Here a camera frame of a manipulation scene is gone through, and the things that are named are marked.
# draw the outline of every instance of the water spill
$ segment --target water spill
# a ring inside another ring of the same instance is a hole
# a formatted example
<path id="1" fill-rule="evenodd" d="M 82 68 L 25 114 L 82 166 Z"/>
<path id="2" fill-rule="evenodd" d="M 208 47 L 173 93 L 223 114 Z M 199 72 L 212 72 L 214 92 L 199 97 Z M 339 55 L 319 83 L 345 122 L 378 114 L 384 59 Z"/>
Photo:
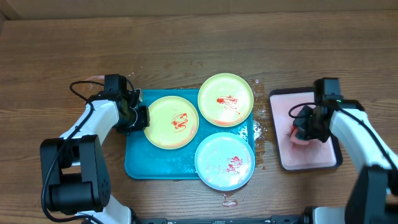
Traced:
<path id="1" fill-rule="evenodd" d="M 266 141 L 266 142 L 265 142 L 265 147 L 266 147 L 267 149 L 275 149 L 275 148 L 276 148 L 276 145 L 275 145 L 274 143 L 272 143 L 271 141 Z"/>
<path id="2" fill-rule="evenodd" d="M 223 202 L 224 207 L 235 207 L 237 205 L 238 205 L 238 201 L 236 199 L 234 199 L 232 201 L 224 201 Z"/>
<path id="3" fill-rule="evenodd" d="M 261 136 L 261 126 L 258 121 L 253 122 L 253 128 L 254 128 L 254 141 L 258 139 Z"/>
<path id="4" fill-rule="evenodd" d="M 239 137 L 241 137 L 243 140 L 247 140 L 248 139 L 248 127 L 242 127 L 239 131 L 238 131 L 238 135 Z"/>

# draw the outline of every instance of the plate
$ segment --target plate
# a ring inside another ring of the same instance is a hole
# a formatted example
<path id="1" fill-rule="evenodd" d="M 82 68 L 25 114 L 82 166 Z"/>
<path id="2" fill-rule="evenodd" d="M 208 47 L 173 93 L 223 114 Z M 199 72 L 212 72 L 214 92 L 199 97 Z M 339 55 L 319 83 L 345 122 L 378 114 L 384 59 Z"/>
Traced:
<path id="1" fill-rule="evenodd" d="M 216 190 L 235 190 L 246 184 L 256 159 L 249 144 L 231 133 L 205 138 L 195 154 L 195 168 L 205 184 Z"/>
<path id="2" fill-rule="evenodd" d="M 254 97 L 243 78 L 221 73 L 213 75 L 201 86 L 199 110 L 210 123 L 232 127 L 244 121 L 253 109 Z"/>
<path id="3" fill-rule="evenodd" d="M 147 139 L 162 149 L 178 149 L 195 137 L 199 115 L 195 107 L 179 96 L 165 96 L 149 107 L 150 126 L 144 130 Z"/>

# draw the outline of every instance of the plate rim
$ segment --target plate rim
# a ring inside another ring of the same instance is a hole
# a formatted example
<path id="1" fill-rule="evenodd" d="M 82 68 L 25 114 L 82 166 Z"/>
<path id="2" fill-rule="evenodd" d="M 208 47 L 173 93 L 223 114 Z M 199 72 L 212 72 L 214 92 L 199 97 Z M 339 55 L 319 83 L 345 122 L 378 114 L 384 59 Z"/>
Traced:
<path id="1" fill-rule="evenodd" d="M 237 78 L 237 79 L 240 79 L 240 80 L 243 81 L 243 83 L 244 83 L 243 85 L 245 85 L 246 87 L 248 87 L 248 88 L 251 90 L 251 91 L 250 91 L 250 92 L 251 92 L 251 94 L 250 94 L 250 96 L 251 96 L 251 106 L 250 106 L 251 109 L 248 110 L 249 113 L 247 113 L 247 114 L 245 115 L 244 119 L 243 119 L 241 122 L 239 122 L 239 123 L 232 124 L 232 125 L 221 125 L 221 124 L 216 124 L 216 123 L 210 121 L 210 120 L 206 117 L 205 113 L 202 112 L 202 105 L 201 105 L 201 103 L 200 103 L 200 96 L 201 96 L 201 94 L 202 94 L 201 92 L 203 91 L 203 88 L 202 88 L 202 87 L 203 87 L 206 83 L 211 82 L 212 79 L 214 79 L 214 78 L 216 78 L 217 76 L 220 76 L 220 75 L 231 75 L 232 77 L 235 77 L 235 78 Z M 214 124 L 215 126 L 218 126 L 218 127 L 230 128 L 230 127 L 233 127 L 233 126 L 236 126 L 236 125 L 242 123 L 244 120 L 246 120 L 246 119 L 249 117 L 251 111 L 253 110 L 253 106 L 254 106 L 254 95 L 253 95 L 253 90 L 251 89 L 251 87 L 250 87 L 250 85 L 247 83 L 247 81 L 246 81 L 245 79 L 243 79 L 242 77 L 240 77 L 239 75 L 235 75 L 235 74 L 228 73 L 228 72 L 224 72 L 224 73 L 219 73 L 219 74 L 216 74 L 216 75 L 212 75 L 211 77 L 209 77 L 208 79 L 206 79 L 206 81 L 203 82 L 203 84 L 201 85 L 201 87 L 200 87 L 200 89 L 199 89 L 199 93 L 198 93 L 198 108 L 199 108 L 199 111 L 200 111 L 200 113 L 202 114 L 202 116 L 203 116 L 208 122 L 210 122 L 211 124 Z"/>
<path id="2" fill-rule="evenodd" d="M 159 98 L 159 99 L 153 101 L 153 102 L 148 106 L 148 111 L 149 111 L 149 107 L 150 107 L 152 104 L 156 103 L 156 101 L 158 101 L 158 100 L 164 100 L 164 98 L 180 98 L 180 99 L 182 99 L 183 101 L 185 101 L 190 107 L 192 107 L 192 109 L 195 111 L 195 118 L 196 118 L 197 123 L 198 123 L 197 128 L 196 128 L 196 130 L 195 130 L 195 134 L 192 136 L 192 138 L 191 138 L 187 143 L 185 143 L 185 144 L 183 144 L 183 145 L 181 145 L 181 146 L 179 146 L 179 147 L 173 147 L 173 148 L 160 147 L 158 144 L 155 144 L 150 138 L 148 138 L 147 133 L 146 133 L 146 129 L 144 130 L 144 135 L 145 135 L 145 137 L 148 139 L 148 141 L 149 141 L 150 143 L 152 143 L 154 146 L 156 146 L 156 147 L 158 147 L 158 148 L 160 148 L 160 149 L 165 149 L 165 150 L 180 149 L 181 147 L 184 147 L 184 146 L 186 146 L 187 144 L 189 144 L 189 143 L 192 141 L 192 139 L 193 139 L 193 138 L 197 135 L 197 133 L 198 133 L 198 130 L 199 130 L 199 114 L 198 114 L 198 110 L 195 108 L 195 106 L 194 106 L 191 102 L 189 102 L 189 100 L 185 99 L 184 97 L 181 97 L 181 96 L 163 96 L 163 97 L 161 97 L 161 98 Z"/>

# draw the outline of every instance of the pink sponge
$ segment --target pink sponge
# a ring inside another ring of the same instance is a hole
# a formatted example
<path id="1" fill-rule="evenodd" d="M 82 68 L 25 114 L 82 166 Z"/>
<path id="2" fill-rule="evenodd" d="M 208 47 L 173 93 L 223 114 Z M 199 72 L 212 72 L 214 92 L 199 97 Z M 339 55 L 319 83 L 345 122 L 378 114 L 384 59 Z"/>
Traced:
<path id="1" fill-rule="evenodd" d="M 293 133 L 292 133 L 292 135 L 291 135 L 291 137 L 290 137 L 290 141 L 292 143 L 299 144 L 301 146 L 306 146 L 307 144 L 309 144 L 310 143 L 309 140 L 301 140 L 301 139 L 296 138 L 297 131 L 298 131 L 298 129 L 295 128 Z"/>

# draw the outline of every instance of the blue tray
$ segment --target blue tray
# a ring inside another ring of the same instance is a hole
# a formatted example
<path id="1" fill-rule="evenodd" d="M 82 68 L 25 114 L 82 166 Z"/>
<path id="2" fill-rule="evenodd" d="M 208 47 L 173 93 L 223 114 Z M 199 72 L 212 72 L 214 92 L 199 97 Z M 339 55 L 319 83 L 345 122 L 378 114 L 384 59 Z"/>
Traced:
<path id="1" fill-rule="evenodd" d="M 199 179 L 195 169 L 195 152 L 207 136 L 229 132 L 241 136 L 254 152 L 253 114 L 241 124 L 221 128 L 209 123 L 198 108 L 198 89 L 190 90 L 144 90 L 141 105 L 149 106 L 163 96 L 181 96 L 191 102 L 199 114 L 199 129 L 196 136 L 180 149 L 166 150 L 154 146 L 145 137 L 143 131 L 133 132 L 127 137 L 124 168 L 135 179 Z"/>

